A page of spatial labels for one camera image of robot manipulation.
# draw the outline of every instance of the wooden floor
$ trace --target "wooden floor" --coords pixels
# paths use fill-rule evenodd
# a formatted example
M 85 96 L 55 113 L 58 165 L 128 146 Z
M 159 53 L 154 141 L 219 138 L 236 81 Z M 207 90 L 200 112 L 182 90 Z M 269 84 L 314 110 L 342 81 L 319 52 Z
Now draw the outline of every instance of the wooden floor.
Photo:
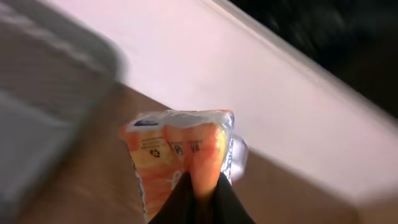
M 144 223 L 136 177 L 118 128 L 140 111 L 164 109 L 132 89 L 115 87 L 17 222 Z M 353 207 L 254 153 L 246 175 L 233 187 L 257 223 L 358 223 Z

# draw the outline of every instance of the white surface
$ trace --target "white surface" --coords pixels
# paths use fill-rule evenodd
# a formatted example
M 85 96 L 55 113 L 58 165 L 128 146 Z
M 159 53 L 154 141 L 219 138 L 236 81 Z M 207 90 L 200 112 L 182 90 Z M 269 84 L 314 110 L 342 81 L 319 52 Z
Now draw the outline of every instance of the white surface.
M 236 19 L 199 0 L 47 1 L 119 46 L 127 86 L 177 110 L 234 110 L 259 153 L 352 202 L 398 187 L 396 128 Z

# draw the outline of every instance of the gray object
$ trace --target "gray object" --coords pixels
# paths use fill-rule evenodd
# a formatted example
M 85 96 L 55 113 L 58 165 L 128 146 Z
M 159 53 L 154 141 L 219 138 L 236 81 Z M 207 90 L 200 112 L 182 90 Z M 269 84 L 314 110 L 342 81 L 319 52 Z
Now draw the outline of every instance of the gray object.
M 118 72 L 113 50 L 37 1 L 0 0 L 0 223 L 50 174 Z
M 231 163 L 231 180 L 237 181 L 244 175 L 248 161 L 249 148 L 244 139 L 234 134 Z

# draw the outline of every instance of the orange plastic package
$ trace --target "orange plastic package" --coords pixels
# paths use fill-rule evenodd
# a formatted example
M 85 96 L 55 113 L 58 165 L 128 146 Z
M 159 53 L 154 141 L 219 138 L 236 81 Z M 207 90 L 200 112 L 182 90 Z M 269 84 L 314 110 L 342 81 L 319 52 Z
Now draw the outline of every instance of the orange plastic package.
M 141 114 L 120 129 L 139 179 L 146 222 L 162 208 L 184 172 L 191 173 L 196 194 L 206 194 L 220 171 L 229 179 L 233 126 L 230 110 L 168 110 Z

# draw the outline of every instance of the recycling symbol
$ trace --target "recycling symbol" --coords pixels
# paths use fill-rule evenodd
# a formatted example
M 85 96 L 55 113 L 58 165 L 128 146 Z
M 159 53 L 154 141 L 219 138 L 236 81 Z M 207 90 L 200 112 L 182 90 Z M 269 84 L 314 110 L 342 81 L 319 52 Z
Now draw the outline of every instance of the recycling symbol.
M 174 150 L 178 155 L 183 154 L 181 146 L 174 146 Z
M 160 152 L 157 149 L 151 149 L 149 152 L 151 155 L 153 155 L 156 158 L 160 157 Z

